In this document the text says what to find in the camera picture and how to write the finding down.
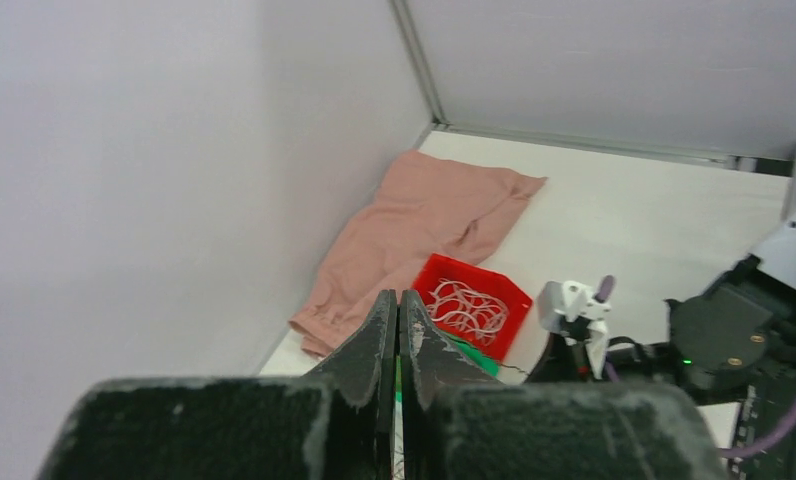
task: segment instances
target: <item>white table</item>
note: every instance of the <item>white table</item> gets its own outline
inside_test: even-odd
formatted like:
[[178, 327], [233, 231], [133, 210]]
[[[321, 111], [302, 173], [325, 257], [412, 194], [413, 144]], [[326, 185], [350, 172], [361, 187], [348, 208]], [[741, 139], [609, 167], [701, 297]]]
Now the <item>white table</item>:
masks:
[[[529, 143], [434, 132], [421, 151], [549, 177], [482, 267], [530, 296], [549, 280], [595, 283], [616, 276], [611, 336], [667, 339], [663, 299], [699, 294], [779, 222], [787, 179]], [[531, 311], [506, 359], [530, 370], [546, 333]], [[300, 375], [316, 361], [289, 332], [261, 375]], [[502, 369], [505, 382], [519, 382]], [[701, 409], [717, 444], [733, 434], [736, 405]]]

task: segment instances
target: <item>red box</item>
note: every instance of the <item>red box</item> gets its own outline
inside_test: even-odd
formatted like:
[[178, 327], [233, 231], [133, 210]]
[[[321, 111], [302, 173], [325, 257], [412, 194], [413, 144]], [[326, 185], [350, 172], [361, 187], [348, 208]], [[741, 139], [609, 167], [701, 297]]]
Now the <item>red box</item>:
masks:
[[[441, 330], [468, 341], [487, 357], [498, 362], [503, 361], [525, 320], [525, 315], [533, 305], [533, 300], [505, 275], [434, 253], [413, 282], [413, 289], [419, 292], [425, 305], [433, 304], [431, 292], [440, 285], [440, 279], [463, 282], [473, 290], [498, 298], [507, 305], [509, 315], [501, 330], [496, 333], [495, 339], [488, 345], [476, 341], [471, 332], [460, 332], [444, 322], [436, 324]], [[451, 302], [440, 306], [437, 313], [441, 315], [453, 310], [456, 310], [456, 304]]]

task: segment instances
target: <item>pink cloth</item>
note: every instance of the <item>pink cloth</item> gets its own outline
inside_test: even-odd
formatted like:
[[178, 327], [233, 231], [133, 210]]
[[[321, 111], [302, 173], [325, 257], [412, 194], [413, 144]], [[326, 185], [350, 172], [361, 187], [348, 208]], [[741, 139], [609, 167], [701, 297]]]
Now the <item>pink cloth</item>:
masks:
[[411, 287], [432, 253], [477, 264], [489, 257], [545, 178], [411, 151], [390, 166], [319, 267], [304, 308], [289, 321], [301, 348], [327, 355], [365, 320], [378, 292]]

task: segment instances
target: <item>green object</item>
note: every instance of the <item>green object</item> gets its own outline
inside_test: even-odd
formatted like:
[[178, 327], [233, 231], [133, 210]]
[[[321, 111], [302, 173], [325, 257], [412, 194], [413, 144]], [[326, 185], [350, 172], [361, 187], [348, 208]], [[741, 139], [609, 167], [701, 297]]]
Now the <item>green object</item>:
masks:
[[[442, 332], [457, 345], [457, 348], [463, 352], [464, 355], [469, 357], [469, 360], [475, 362], [477, 366], [482, 368], [486, 373], [492, 375], [493, 377], [498, 376], [499, 366], [495, 363], [495, 360], [487, 357], [480, 350], [475, 348], [474, 345], [471, 343], [463, 340], [462, 338], [452, 335], [448, 332]], [[395, 358], [395, 400], [400, 402], [402, 400], [401, 397], [401, 357]]]

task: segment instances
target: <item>white string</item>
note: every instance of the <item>white string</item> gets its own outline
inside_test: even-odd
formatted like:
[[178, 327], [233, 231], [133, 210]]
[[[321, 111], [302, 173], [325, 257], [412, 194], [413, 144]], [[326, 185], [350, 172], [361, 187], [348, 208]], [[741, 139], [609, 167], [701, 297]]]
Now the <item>white string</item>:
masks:
[[[463, 282], [439, 279], [439, 285], [429, 292], [433, 303], [427, 305], [427, 312], [434, 322], [442, 322], [458, 332], [474, 335], [483, 345], [495, 341], [498, 332], [510, 315], [507, 305], [482, 292], [478, 292]], [[449, 311], [439, 310], [448, 305]]]

